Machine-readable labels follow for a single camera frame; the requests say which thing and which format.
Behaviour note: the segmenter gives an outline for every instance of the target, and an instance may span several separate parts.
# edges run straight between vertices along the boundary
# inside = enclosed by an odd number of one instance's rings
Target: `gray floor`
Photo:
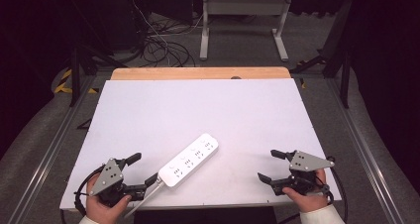
[[[289,62],[280,61],[270,34],[277,20],[275,17],[256,17],[245,20],[247,23],[230,18],[213,21],[206,61],[198,59],[201,35],[199,28],[187,35],[164,38],[187,47],[196,66],[294,68],[298,61],[317,55],[316,50],[322,48],[334,17],[319,19],[315,16],[290,14],[283,32]],[[128,65],[144,63],[137,59]],[[320,73],[322,67],[323,65],[314,66],[294,77],[325,154],[334,156],[337,160],[336,170],[349,200],[348,223],[420,223],[419,195],[394,162],[372,125],[358,92],[355,75],[352,73],[351,76],[350,109],[346,110],[337,101],[340,74],[335,79],[325,79]],[[101,88],[105,80],[110,78],[111,72],[110,67],[100,67],[96,76],[85,76],[83,84]],[[57,75],[52,89],[56,87],[61,75],[62,73]],[[298,78],[304,79],[305,88]],[[9,220],[12,220],[10,223],[60,222],[58,206],[65,189],[65,180],[72,170],[86,134],[86,130],[76,128],[92,118],[99,96],[100,94],[84,93],[79,103],[69,108],[71,94],[57,93],[21,132],[0,161],[0,223],[8,223]],[[63,126],[66,125],[66,132],[62,133]],[[383,177],[389,193],[377,189],[377,179],[368,164],[364,163],[367,154],[360,152],[360,143],[365,144],[374,157],[373,163],[377,165],[379,177]],[[53,154],[50,161],[44,159],[46,154]],[[38,170],[40,164],[46,168],[42,173]],[[390,199],[383,202],[382,196]],[[387,211],[389,207],[386,205],[389,203],[394,204],[397,210],[396,217],[393,213],[394,220]],[[343,215],[343,202],[337,201],[335,205]],[[280,221],[296,213],[297,208],[294,205],[276,206],[274,211]],[[66,212],[65,219],[67,223],[77,223],[80,215]],[[132,221],[121,220],[120,223]]]

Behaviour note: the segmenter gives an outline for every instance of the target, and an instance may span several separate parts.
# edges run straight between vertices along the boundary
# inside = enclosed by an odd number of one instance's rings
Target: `power outlet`
[[[205,133],[161,168],[158,175],[168,187],[177,187],[209,160],[218,148],[217,140]]]

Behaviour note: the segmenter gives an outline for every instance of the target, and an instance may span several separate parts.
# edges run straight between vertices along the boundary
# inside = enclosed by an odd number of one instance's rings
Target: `wooden edge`
[[[116,68],[111,80],[291,78],[285,67],[140,67]]]

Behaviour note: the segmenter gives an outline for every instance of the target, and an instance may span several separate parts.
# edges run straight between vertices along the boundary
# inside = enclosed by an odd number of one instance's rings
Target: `metal stand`
[[[290,7],[291,0],[203,0],[203,32],[201,35],[200,59],[206,60],[208,54],[209,15],[280,15],[272,35],[282,61],[288,61],[281,32]]]

